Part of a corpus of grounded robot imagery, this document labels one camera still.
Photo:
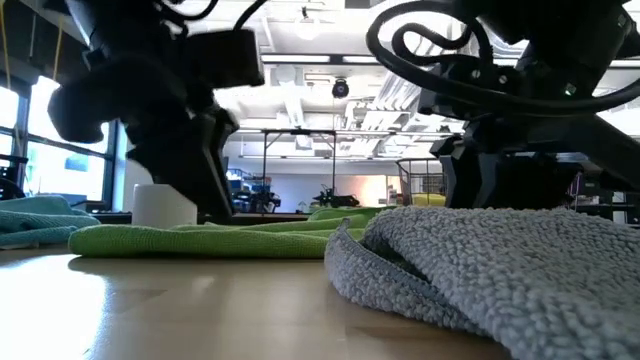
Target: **desk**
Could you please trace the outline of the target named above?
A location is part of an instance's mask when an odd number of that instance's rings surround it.
[[[501,360],[491,340],[361,308],[321,261],[0,252],[0,359]]]

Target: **microfiber cloth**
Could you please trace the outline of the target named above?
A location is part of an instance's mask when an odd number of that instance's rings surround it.
[[[254,226],[189,225],[170,230],[102,225],[72,234],[69,247],[87,257],[183,255],[253,258],[322,258],[343,217],[351,236],[362,238],[369,220],[384,209],[326,209],[309,221]]]
[[[0,248],[66,243],[78,228],[98,224],[58,196],[0,201]]]
[[[568,210],[399,208],[325,265],[353,302],[494,338],[523,360],[640,359],[640,233]]]

